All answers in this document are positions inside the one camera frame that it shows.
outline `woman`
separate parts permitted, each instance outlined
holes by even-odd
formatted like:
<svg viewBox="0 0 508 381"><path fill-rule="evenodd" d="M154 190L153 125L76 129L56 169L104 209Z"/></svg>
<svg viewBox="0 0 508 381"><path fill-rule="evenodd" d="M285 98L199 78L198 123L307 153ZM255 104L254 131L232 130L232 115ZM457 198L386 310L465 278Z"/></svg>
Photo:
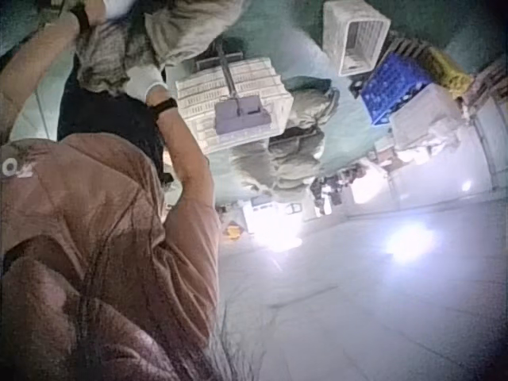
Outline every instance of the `woman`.
<svg viewBox="0 0 508 381"><path fill-rule="evenodd" d="M204 352L217 306L214 183L160 73L135 67L125 91L150 110L183 184L165 221L154 164L121 131L7 143L59 53L132 3L86 0L0 74L2 379L222 379Z"/></svg>

